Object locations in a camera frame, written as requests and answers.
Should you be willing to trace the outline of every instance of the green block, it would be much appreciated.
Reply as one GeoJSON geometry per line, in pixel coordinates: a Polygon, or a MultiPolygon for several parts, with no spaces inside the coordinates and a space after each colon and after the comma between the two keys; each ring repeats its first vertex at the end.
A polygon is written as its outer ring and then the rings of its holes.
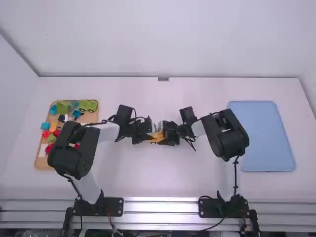
{"type": "Polygon", "coordinates": [[[65,115],[69,113],[69,103],[64,101],[57,102],[57,113],[65,115]]]}
{"type": "Polygon", "coordinates": [[[55,137],[53,134],[50,134],[47,138],[47,141],[50,143],[54,143],[56,141],[57,137],[55,137]]]}

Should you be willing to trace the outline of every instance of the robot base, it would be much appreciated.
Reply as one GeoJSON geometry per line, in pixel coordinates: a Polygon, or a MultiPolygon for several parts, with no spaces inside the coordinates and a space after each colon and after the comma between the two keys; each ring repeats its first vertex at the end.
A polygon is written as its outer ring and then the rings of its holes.
{"type": "Polygon", "coordinates": [[[76,200],[74,216],[122,216],[124,199],[121,197],[100,197],[95,204],[76,200]]]}
{"type": "Polygon", "coordinates": [[[198,200],[198,215],[201,218],[249,218],[248,201],[235,195],[229,202],[219,198],[202,198],[198,200]]]}

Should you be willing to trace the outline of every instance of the toy block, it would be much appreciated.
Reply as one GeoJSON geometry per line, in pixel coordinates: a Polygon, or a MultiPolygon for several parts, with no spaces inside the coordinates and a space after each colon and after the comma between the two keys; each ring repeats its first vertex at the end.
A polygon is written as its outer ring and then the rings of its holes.
{"type": "Polygon", "coordinates": [[[65,122],[65,116],[64,116],[64,115],[60,115],[60,116],[58,117],[58,121],[60,121],[60,122],[65,122]]]}
{"type": "Polygon", "coordinates": [[[78,100],[73,100],[73,101],[71,101],[71,104],[72,104],[72,107],[74,109],[76,109],[76,108],[78,108],[80,102],[78,100]]]}
{"type": "Polygon", "coordinates": [[[56,122],[52,122],[52,123],[50,124],[49,131],[50,131],[50,132],[54,132],[54,131],[57,129],[57,124],[58,124],[58,123],[56,123],[56,122]]]}
{"type": "Polygon", "coordinates": [[[59,134],[60,134],[60,132],[61,132],[61,130],[57,129],[57,130],[54,131],[53,135],[54,135],[55,137],[58,137],[59,134]]]}
{"type": "Polygon", "coordinates": [[[49,110],[49,113],[51,115],[56,115],[57,114],[57,105],[53,105],[50,110],[49,110]]]}
{"type": "Polygon", "coordinates": [[[54,146],[54,143],[53,143],[53,144],[50,144],[49,146],[47,146],[47,147],[45,148],[46,154],[49,155],[49,153],[50,153],[51,149],[53,148],[53,146],[54,146]]]}
{"type": "Polygon", "coordinates": [[[41,135],[44,139],[47,139],[47,137],[50,136],[50,132],[49,131],[44,131],[43,134],[41,135]]]}
{"type": "Polygon", "coordinates": [[[79,118],[81,116],[81,111],[79,110],[74,110],[72,115],[75,117],[75,118],[79,118]]]}
{"type": "Polygon", "coordinates": [[[65,115],[69,113],[69,102],[58,101],[57,102],[57,113],[65,115]]]}
{"type": "Polygon", "coordinates": [[[49,122],[42,122],[40,128],[44,131],[49,130],[50,123],[49,122]]]}
{"type": "Polygon", "coordinates": [[[56,141],[56,137],[53,135],[53,134],[50,134],[48,137],[47,137],[47,141],[52,143],[52,142],[55,142],[56,141]]]}

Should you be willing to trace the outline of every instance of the blue block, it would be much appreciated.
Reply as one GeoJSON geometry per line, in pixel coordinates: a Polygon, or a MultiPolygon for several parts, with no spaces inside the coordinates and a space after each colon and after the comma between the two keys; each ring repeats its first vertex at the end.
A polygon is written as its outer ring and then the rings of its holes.
{"type": "Polygon", "coordinates": [[[73,107],[74,109],[76,109],[76,108],[78,108],[80,102],[79,102],[78,100],[73,100],[73,101],[71,102],[71,104],[72,104],[72,107],[73,107]]]}
{"type": "Polygon", "coordinates": [[[49,110],[49,113],[51,115],[56,115],[57,114],[57,105],[53,105],[50,110],[49,110]]]}
{"type": "Polygon", "coordinates": [[[81,116],[81,111],[79,111],[79,110],[74,110],[74,111],[73,111],[73,116],[74,116],[75,118],[79,118],[79,117],[81,116]]]}
{"type": "Polygon", "coordinates": [[[42,122],[40,128],[44,131],[49,130],[50,123],[49,122],[42,122]]]}

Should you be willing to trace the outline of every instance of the orange block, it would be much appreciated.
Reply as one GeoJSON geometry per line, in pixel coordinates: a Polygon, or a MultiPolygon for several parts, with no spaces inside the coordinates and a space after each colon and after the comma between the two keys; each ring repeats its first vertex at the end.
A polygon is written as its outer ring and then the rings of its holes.
{"type": "Polygon", "coordinates": [[[57,125],[58,125],[58,123],[52,122],[52,123],[50,124],[49,131],[50,131],[50,132],[54,132],[54,131],[57,129],[57,125]]]}

